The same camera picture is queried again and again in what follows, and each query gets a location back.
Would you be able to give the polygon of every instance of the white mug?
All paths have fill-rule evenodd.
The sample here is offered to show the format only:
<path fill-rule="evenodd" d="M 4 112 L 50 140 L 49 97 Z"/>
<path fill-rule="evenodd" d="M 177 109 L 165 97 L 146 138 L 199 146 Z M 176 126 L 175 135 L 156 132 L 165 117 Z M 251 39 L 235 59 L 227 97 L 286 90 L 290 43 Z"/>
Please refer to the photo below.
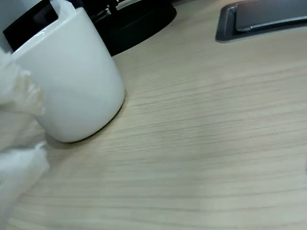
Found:
<path fill-rule="evenodd" d="M 83 8 L 47 26 L 13 56 L 44 90 L 46 112 L 36 120 L 58 141 L 97 132 L 124 101 L 120 74 Z"/>

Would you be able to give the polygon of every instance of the black object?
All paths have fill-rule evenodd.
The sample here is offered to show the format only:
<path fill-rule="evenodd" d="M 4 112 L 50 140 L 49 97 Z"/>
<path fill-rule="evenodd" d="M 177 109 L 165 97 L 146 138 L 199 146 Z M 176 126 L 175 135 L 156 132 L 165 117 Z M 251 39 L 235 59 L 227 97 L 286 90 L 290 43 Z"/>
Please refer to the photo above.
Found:
<path fill-rule="evenodd" d="M 69 1 L 75 8 L 84 7 L 112 56 L 159 32 L 177 14 L 170 0 L 141 0 L 120 10 L 116 6 L 123 0 Z M 15 51 L 57 18 L 49 0 L 41 0 L 3 33 Z"/>
<path fill-rule="evenodd" d="M 264 3 L 263 6 L 265 6 L 267 5 L 266 1 L 267 0 L 258 0 L 256 1 L 256 3 L 261 5 L 261 3 L 263 2 Z M 261 35 L 265 33 L 277 32 L 280 30 L 289 30 L 289 29 L 294 29 L 297 27 L 307 26 L 307 20 L 301 17 L 302 12 L 294 11 L 294 12 L 291 12 L 291 14 L 289 14 L 288 12 L 289 7 L 283 8 L 283 6 L 288 6 L 288 4 L 293 4 L 295 7 L 299 7 L 297 5 L 298 3 L 302 3 L 303 5 L 301 4 L 301 6 L 303 7 L 307 4 L 306 1 L 305 0 L 291 0 L 291 2 L 289 2 L 288 4 L 281 4 L 284 1 L 287 1 L 287 0 L 275 1 L 276 8 L 272 8 L 274 10 L 274 13 L 271 12 L 271 15 L 262 15 L 265 10 L 259 7 L 260 9 L 259 17 L 258 18 L 255 17 L 254 15 L 255 12 L 253 12 L 253 17 L 249 18 L 249 21 L 248 21 L 248 22 L 253 22 L 253 24 L 251 23 L 251 25 L 253 26 L 251 26 L 250 29 L 247 31 L 239 31 L 241 30 L 240 27 L 239 29 L 237 29 L 236 27 L 236 25 L 241 24 L 241 23 L 238 23 L 237 20 L 240 20 L 242 18 L 241 15 L 239 17 L 237 15 L 238 5 L 243 4 L 243 3 L 245 5 L 255 4 L 255 1 L 247 0 L 247 1 L 232 3 L 232 4 L 224 6 L 221 10 L 215 40 L 217 42 L 225 43 L 225 42 L 238 40 L 238 39 L 242 39 L 246 37 L 251 37 L 255 35 Z M 295 18 L 294 17 L 295 12 L 298 13 L 297 20 L 293 19 Z M 285 16 L 284 20 L 279 20 L 277 16 L 280 17 L 282 14 L 284 14 Z"/>
<path fill-rule="evenodd" d="M 6 28 L 3 33 L 15 51 L 56 19 L 58 19 L 58 15 L 49 0 L 41 0 Z"/>
<path fill-rule="evenodd" d="M 119 54 L 166 27 L 177 12 L 168 0 L 141 0 L 94 22 L 110 54 Z"/>

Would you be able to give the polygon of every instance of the desk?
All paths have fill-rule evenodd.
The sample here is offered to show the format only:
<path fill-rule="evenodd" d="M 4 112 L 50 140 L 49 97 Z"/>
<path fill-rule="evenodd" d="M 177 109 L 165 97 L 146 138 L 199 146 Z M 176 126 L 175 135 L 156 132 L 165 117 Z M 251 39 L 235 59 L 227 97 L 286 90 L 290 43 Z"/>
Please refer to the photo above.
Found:
<path fill-rule="evenodd" d="M 120 113 L 85 141 L 49 140 L 51 170 L 8 230 L 307 228 L 307 30 L 219 44 L 228 3 L 179 5 L 114 57 Z M 1 147 L 46 137 L 25 115 L 0 127 Z"/>

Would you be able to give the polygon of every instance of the wooden desk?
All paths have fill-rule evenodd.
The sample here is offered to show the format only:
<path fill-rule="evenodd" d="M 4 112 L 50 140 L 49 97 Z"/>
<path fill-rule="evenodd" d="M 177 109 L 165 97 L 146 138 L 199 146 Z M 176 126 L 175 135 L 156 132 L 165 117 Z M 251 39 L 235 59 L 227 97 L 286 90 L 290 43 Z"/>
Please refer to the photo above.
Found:
<path fill-rule="evenodd" d="M 121 112 L 76 144 L 49 140 L 51 170 L 8 230 L 305 230 L 307 30 L 215 42 L 220 8 L 177 7 L 115 57 Z M 1 147 L 44 132 L 1 115 Z"/>

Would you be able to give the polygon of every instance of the wood grain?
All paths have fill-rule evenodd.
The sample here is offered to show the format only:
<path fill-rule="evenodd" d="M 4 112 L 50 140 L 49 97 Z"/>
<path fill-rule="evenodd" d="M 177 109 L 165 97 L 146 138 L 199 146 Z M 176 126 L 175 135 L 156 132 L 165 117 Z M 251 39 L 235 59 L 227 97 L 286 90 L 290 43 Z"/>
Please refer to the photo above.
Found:
<path fill-rule="evenodd" d="M 1 147 L 47 138 L 51 163 L 8 230 L 307 228 L 307 31 L 219 44 L 228 3 L 180 5 L 116 56 L 125 103 L 85 141 L 0 115 Z"/>

